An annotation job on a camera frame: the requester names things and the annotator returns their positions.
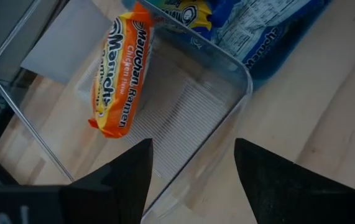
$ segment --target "blue package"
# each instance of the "blue package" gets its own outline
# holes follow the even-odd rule
[[[215,29],[225,25],[235,5],[246,0],[149,0],[150,3],[172,16],[183,25],[191,28],[204,38],[211,40]],[[165,24],[179,38],[197,48],[202,45],[190,35],[172,24]]]
[[[277,73],[299,41],[329,6],[330,2],[331,0],[325,0],[320,7],[308,11],[300,19],[291,22],[287,33],[272,47],[272,50],[251,67],[254,90],[259,89],[267,83],[270,77]]]
[[[250,70],[293,21],[323,4],[324,0],[248,0],[228,26],[217,30],[213,41]]]

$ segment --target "orange ramen package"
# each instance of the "orange ramen package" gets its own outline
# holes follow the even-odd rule
[[[129,132],[147,71],[153,28],[150,13],[136,4],[114,21],[91,90],[92,127],[107,138]]]

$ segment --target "maruchan ramen package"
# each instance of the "maruchan ramen package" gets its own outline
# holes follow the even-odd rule
[[[212,41],[251,70],[279,43],[290,25],[319,9],[325,0],[244,0],[234,18]]]
[[[183,25],[211,40],[214,32],[224,27],[245,0],[149,0]],[[198,47],[202,45],[190,34],[168,21],[164,25],[180,40]]]
[[[103,55],[92,87],[92,127],[107,138],[129,132],[147,71],[153,29],[149,12],[136,4],[117,17],[104,40]]]

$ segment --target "plastic storage container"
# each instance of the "plastic storage container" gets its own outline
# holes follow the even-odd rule
[[[162,26],[156,27],[140,105],[130,133],[121,139],[106,139],[87,123],[91,117],[88,86],[101,54],[100,43],[66,85],[39,74],[21,96],[0,82],[2,96],[29,131],[16,136],[24,140],[26,149],[14,171],[29,176],[37,164],[35,160],[43,166],[34,181],[27,182],[21,176],[19,182],[67,184],[111,161],[143,138],[153,138],[154,173],[146,205],[149,214],[162,204],[171,189],[180,189],[178,194],[184,194],[184,189],[205,181],[226,146],[233,142],[238,119],[252,93],[246,68],[150,3],[140,2],[155,16],[192,35],[206,50],[199,51]],[[31,19],[40,13],[43,4],[43,0],[34,1],[3,43],[0,68],[12,54],[12,46],[32,29]],[[121,2],[98,0],[95,4],[110,19],[126,10]],[[55,174],[54,167],[62,175]]]

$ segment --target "wooden surface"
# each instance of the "wooden surface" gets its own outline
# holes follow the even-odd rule
[[[120,7],[114,1],[96,3],[106,14]],[[113,146],[83,127],[85,121],[74,123],[90,112],[73,100],[72,88],[36,79],[25,98],[24,113],[44,138],[51,136],[49,144],[72,174],[82,176],[100,166],[102,159],[122,152],[109,150]],[[44,93],[45,103],[39,101]],[[54,120],[60,129],[52,128]],[[275,77],[254,95],[238,125],[237,136],[355,188],[355,1],[335,0],[327,8]],[[216,139],[234,137],[224,127],[217,134]],[[209,145],[224,146],[215,141]],[[87,144],[99,145],[98,150],[84,150]],[[219,156],[209,145],[157,202],[145,223],[256,222],[237,177],[232,145],[223,159],[204,169],[202,161]],[[68,182],[17,118],[0,140],[0,163],[22,184]],[[149,201],[164,184],[153,175]]]

